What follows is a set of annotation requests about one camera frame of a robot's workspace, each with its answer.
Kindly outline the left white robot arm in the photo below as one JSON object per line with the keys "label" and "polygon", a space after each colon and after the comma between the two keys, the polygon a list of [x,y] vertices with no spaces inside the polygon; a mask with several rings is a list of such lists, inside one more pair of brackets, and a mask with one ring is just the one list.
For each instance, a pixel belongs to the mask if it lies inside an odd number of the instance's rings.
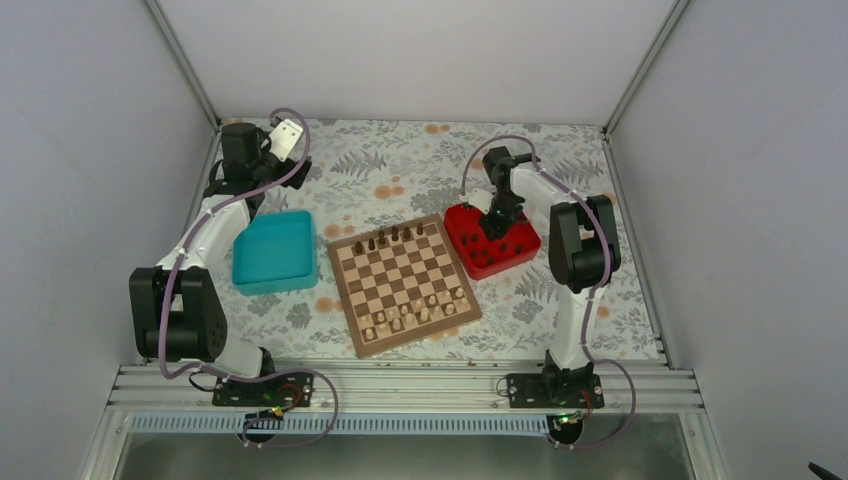
{"label": "left white robot arm", "polygon": [[174,379],[190,371],[238,379],[255,405],[270,402],[278,377],[262,367],[260,347],[228,336],[213,273],[236,238],[252,223],[267,190],[298,189],[311,167],[304,122],[275,119],[270,130],[232,123],[221,130],[222,158],[212,167],[197,217],[177,245],[153,267],[136,268],[128,282],[135,346]]}

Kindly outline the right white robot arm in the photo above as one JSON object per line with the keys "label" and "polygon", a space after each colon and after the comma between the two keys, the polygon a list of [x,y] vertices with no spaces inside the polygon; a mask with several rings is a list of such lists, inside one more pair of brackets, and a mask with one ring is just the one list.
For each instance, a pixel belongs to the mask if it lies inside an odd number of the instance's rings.
{"label": "right white robot arm", "polygon": [[512,155],[496,147],[484,155],[483,165],[495,188],[479,221],[485,236],[502,239],[518,225],[524,205],[532,205],[549,222],[548,265],[561,288],[556,332],[542,370],[530,384],[517,386],[513,404],[590,404],[599,386],[587,346],[594,305],[621,260],[611,200],[580,195],[545,170],[533,153]]}

